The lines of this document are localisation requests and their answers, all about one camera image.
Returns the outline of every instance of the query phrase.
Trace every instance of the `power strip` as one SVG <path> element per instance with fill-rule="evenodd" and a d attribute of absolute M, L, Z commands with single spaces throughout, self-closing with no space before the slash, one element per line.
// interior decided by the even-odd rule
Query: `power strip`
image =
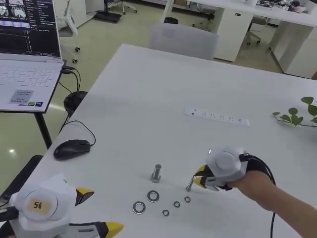
<path fill-rule="evenodd" d="M 226 123 L 231 123 L 235 125 L 243 125 L 250 126 L 248 119 L 242 119 L 237 117 L 228 117 L 219 113 L 211 113 L 207 110 L 201 110 L 198 108 L 185 108 L 185 114 L 188 116 L 198 117 L 198 118 L 206 118 Z"/>

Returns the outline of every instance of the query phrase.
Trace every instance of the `number label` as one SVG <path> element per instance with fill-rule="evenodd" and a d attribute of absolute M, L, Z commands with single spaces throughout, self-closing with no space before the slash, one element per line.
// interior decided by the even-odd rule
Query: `number label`
<path fill-rule="evenodd" d="M 30 199 L 27 210 L 39 215 L 47 215 L 51 211 L 52 204 L 49 201 L 42 201 L 36 198 Z"/>
<path fill-rule="evenodd" d="M 34 207 L 35 209 L 41 209 L 42 208 L 42 203 L 41 202 L 34 202 Z"/>

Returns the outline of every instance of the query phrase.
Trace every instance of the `hand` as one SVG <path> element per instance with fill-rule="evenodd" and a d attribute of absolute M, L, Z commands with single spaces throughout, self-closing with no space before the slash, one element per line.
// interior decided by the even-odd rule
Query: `hand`
<path fill-rule="evenodd" d="M 249 199 L 256 201 L 261 207 L 270 210 L 267 200 L 276 188 L 269 177 L 259 171 L 249 171 L 239 181 L 229 182 L 229 187 L 236 187 Z"/>

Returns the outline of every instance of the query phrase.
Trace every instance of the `screw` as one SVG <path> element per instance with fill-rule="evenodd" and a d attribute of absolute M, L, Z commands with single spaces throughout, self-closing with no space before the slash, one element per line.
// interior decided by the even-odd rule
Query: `screw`
<path fill-rule="evenodd" d="M 153 174 L 151 176 L 151 181 L 153 183 L 158 183 L 159 182 L 161 169 L 162 169 L 161 165 L 155 165 L 154 172 L 153 172 Z"/>
<path fill-rule="evenodd" d="M 189 184 L 187 185 L 186 191 L 190 192 L 190 190 L 192 190 L 193 183 L 194 183 L 194 177 L 192 177 Z"/>

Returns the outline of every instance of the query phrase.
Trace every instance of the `laptop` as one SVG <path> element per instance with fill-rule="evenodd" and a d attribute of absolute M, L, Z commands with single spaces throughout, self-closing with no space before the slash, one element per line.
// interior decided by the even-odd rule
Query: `laptop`
<path fill-rule="evenodd" d="M 0 111 L 45 112 L 62 66 L 53 0 L 0 0 Z"/>

